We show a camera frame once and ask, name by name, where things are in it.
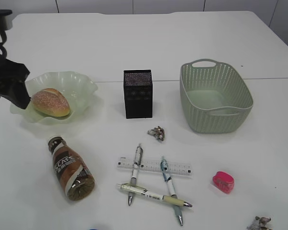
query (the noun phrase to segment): bottle label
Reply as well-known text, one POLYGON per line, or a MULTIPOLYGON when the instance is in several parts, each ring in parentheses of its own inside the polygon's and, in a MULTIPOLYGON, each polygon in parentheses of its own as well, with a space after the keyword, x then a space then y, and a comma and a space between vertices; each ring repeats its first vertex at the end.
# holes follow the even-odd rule
POLYGON ((85 178, 92 178, 82 158, 68 146, 58 148, 53 153, 53 168, 65 195, 75 180, 81 181, 85 178))

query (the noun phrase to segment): basket handle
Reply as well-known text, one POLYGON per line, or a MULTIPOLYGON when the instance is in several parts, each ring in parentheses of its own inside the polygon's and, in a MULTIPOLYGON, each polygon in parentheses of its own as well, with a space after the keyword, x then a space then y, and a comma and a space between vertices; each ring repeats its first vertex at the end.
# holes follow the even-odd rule
POLYGON ((203 61, 213 62, 213 63, 215 63, 216 65, 219 64, 218 61, 214 61, 214 60, 208 59, 208 58, 199 59, 199 60, 190 62, 189 64, 192 65, 192 67, 193 67, 193 64, 198 63, 198 62, 203 62, 203 61))
POLYGON ((240 108, 235 108, 235 107, 230 107, 230 106, 227 106, 227 107, 220 107, 220 108, 216 108, 216 109, 211 109, 208 111, 209 115, 211 116, 237 116, 237 115, 240 115, 242 112, 244 112, 245 109, 240 109, 240 108), (231 110, 231 111, 235 111, 235 113, 231 113, 231 114, 227 114, 227 113, 218 113, 218 114, 215 114, 214 112, 215 111, 226 111, 226 110, 231 110))

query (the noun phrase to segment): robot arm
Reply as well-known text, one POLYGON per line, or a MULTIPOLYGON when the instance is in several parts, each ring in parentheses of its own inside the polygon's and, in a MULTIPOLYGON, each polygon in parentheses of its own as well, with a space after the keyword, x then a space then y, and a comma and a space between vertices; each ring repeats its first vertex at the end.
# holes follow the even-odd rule
POLYGON ((11 10, 0 10, 0 97, 11 101, 19 108, 25 109, 30 103, 30 96, 25 87, 25 80, 29 70, 24 64, 6 59, 7 52, 3 47, 6 42, 7 21, 6 16, 12 14, 11 10))

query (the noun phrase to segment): glass bowl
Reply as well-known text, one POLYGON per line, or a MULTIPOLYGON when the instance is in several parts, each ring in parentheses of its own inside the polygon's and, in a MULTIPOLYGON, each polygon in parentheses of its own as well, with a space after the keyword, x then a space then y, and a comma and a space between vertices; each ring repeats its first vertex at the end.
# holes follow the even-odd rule
POLYGON ((54 88, 63 94, 70 105, 71 112, 68 116, 52 117, 35 110, 31 103, 26 109, 11 104, 12 114, 20 114, 30 123, 39 122, 45 125, 74 120, 90 105, 92 93, 98 89, 88 76, 72 71, 44 73, 25 84, 30 96, 42 89, 54 88))

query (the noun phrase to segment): ruler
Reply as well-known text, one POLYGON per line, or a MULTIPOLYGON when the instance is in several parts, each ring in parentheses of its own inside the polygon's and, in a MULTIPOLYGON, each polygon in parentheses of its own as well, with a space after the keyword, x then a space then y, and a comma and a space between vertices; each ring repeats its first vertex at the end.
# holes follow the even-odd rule
MULTIPOLYGON (((134 160, 132 158, 120 157, 117 167, 121 169, 133 169, 134 160)), ((149 172, 162 172, 161 160, 142 160, 138 170, 149 172)), ((170 174, 191 176, 192 169, 190 164, 186 163, 174 163, 168 161, 168 172, 170 174)))

